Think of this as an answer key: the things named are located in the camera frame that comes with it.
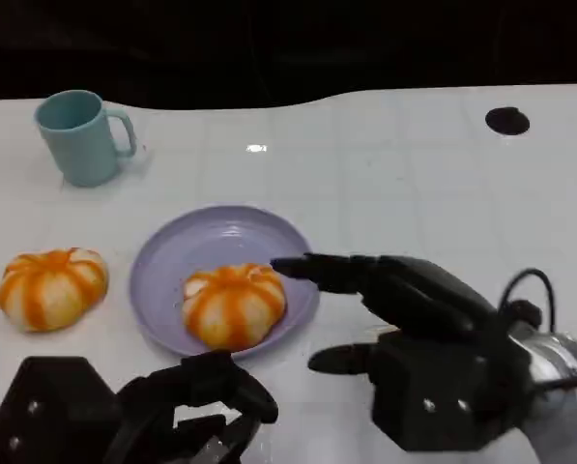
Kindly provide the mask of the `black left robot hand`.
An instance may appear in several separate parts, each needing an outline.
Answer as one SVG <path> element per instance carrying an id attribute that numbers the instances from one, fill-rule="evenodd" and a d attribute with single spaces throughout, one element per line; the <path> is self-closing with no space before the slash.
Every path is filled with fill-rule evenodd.
<path id="1" fill-rule="evenodd" d="M 82 357 L 28 357 L 0 405 L 0 463 L 238 463 L 277 417 L 272 395 L 226 351 L 117 392 Z"/>

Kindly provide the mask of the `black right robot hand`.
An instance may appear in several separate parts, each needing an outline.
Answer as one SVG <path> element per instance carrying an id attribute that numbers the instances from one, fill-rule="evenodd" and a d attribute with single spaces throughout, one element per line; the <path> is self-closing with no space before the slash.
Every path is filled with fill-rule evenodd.
<path id="1" fill-rule="evenodd" d="M 311 370 L 368 377 L 371 418 L 406 451 L 476 451 L 530 408 L 530 355 L 505 317 L 436 264 L 408 256 L 308 253 L 275 271 L 333 294 L 359 295 L 390 326 L 373 343 L 323 349 Z"/>

